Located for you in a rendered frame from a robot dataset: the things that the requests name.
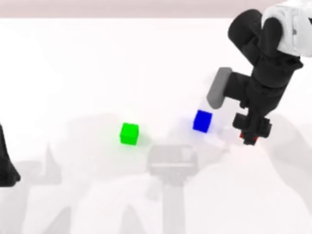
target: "green cube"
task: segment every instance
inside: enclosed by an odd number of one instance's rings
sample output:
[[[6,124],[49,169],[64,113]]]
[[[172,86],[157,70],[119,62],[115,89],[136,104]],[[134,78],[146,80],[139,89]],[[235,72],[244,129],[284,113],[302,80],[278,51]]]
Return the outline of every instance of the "green cube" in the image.
[[[120,132],[120,142],[127,145],[136,145],[138,139],[138,125],[131,123],[123,123]]]

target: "white surface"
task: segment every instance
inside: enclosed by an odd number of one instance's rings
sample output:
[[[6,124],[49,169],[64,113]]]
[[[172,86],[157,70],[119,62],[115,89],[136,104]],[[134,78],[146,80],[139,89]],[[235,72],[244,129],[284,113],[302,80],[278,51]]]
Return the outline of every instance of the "white surface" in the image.
[[[212,111],[205,96],[220,66],[252,69],[228,40],[229,23],[1,20],[0,120],[23,181],[2,191],[0,227],[41,234],[70,206],[71,223],[59,225],[71,226],[67,233],[117,234],[131,204],[146,231],[159,234],[161,200],[145,196],[153,184],[145,163],[149,148],[165,142],[198,154],[201,171],[185,187],[188,234],[308,233],[311,61],[303,60],[272,115],[272,136],[255,147],[231,127],[244,112],[231,100],[214,111],[209,134],[191,129],[198,108]],[[138,147],[119,144],[122,122],[140,124]],[[48,144],[62,181],[44,157]],[[45,170],[22,167],[28,160],[46,166],[49,179],[40,184]]]

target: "cube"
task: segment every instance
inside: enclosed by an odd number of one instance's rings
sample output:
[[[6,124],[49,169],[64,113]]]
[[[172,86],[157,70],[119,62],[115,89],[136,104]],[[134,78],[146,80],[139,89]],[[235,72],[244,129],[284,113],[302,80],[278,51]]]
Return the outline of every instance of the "cube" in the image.
[[[207,133],[211,123],[212,116],[213,116],[212,113],[198,110],[194,120],[193,129],[196,131]]]
[[[120,142],[127,145],[136,145],[139,135],[139,127],[137,124],[123,123],[120,131]]]

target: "blue cube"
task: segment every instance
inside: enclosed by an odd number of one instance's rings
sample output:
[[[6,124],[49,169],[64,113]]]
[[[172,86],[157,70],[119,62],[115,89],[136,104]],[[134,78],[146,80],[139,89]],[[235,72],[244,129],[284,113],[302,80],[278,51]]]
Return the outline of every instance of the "blue cube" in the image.
[[[198,110],[194,120],[193,129],[203,133],[207,133],[212,116],[212,113]]]

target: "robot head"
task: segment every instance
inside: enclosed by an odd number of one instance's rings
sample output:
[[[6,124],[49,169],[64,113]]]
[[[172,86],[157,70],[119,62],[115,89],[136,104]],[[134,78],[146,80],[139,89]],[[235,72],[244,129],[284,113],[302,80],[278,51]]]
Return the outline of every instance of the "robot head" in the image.
[[[312,57],[312,0],[289,0],[269,7],[263,13],[262,25],[271,17],[277,18],[283,26],[279,51]]]

